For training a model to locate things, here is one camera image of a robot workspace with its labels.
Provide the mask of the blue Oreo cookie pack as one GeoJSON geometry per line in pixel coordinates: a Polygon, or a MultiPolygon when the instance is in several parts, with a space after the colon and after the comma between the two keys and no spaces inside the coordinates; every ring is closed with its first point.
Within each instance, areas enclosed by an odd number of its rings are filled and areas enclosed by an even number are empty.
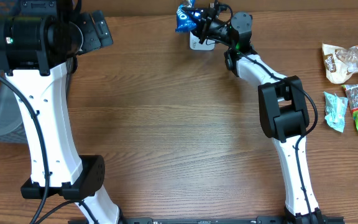
{"type": "Polygon", "coordinates": [[[175,32],[186,33],[197,28],[201,19],[201,9],[195,8],[195,0],[184,0],[177,9],[177,28],[175,32]]]}

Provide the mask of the beige paper pouch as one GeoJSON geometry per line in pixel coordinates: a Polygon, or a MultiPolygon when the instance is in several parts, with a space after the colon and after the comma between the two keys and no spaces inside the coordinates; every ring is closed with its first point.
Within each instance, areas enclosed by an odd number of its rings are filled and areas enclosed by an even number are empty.
{"type": "Polygon", "coordinates": [[[323,44],[323,64],[326,78],[333,84],[343,84],[358,73],[358,45],[348,49],[335,45],[323,44]]]}

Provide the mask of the teal snack packet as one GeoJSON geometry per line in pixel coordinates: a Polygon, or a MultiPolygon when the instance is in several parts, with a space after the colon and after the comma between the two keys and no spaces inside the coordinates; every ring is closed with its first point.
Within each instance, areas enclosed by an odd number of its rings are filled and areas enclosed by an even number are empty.
{"type": "Polygon", "coordinates": [[[346,97],[340,97],[337,95],[324,92],[325,97],[325,120],[329,127],[334,130],[343,133],[346,125],[345,117],[348,105],[348,99],[346,97]]]}

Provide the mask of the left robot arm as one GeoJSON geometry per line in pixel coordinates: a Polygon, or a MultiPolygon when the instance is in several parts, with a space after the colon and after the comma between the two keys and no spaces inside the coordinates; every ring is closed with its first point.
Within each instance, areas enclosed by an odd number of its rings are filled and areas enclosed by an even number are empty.
{"type": "Polygon", "coordinates": [[[12,14],[0,16],[1,81],[17,99],[31,158],[21,194],[41,203],[59,195],[78,206],[85,223],[124,217],[104,187],[103,157],[76,150],[67,80],[79,55],[112,43],[103,13],[83,12],[80,1],[18,1],[12,14]]]}

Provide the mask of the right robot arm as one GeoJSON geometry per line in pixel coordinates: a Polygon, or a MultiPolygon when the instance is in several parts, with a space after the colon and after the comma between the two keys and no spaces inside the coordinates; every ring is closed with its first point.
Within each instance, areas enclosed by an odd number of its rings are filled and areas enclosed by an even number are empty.
{"type": "Polygon", "coordinates": [[[286,77],[263,62],[251,43],[250,14],[232,13],[229,20],[219,20],[219,14],[229,8],[215,1],[210,7],[185,6],[183,12],[195,23],[191,32],[200,43],[212,40],[227,46],[227,69],[257,88],[260,125],[277,150],[285,183],[284,222],[324,223],[306,159],[306,135],[316,126],[307,108],[313,100],[299,77],[286,77]]]}

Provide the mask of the white barcode scanner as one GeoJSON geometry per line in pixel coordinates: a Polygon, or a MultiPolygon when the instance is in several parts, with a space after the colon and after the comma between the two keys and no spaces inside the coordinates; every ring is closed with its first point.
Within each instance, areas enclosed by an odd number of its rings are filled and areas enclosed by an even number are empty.
{"type": "Polygon", "coordinates": [[[200,39],[195,36],[192,32],[190,32],[190,49],[191,50],[202,50],[202,51],[210,51],[214,50],[215,42],[212,40],[205,40],[202,44],[200,43],[200,39]]]}

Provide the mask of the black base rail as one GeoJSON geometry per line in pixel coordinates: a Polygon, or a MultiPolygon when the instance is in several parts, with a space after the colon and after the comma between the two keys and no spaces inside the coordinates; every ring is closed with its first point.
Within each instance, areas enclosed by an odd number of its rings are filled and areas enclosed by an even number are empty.
{"type": "MultiPolygon", "coordinates": [[[[79,220],[69,220],[69,224],[88,223],[84,218],[79,220]]],[[[257,218],[246,219],[157,219],[152,218],[125,218],[128,224],[284,224],[287,223],[284,217],[280,216],[259,216],[257,218]]],[[[343,217],[327,217],[323,215],[325,224],[345,224],[343,217]]]]}

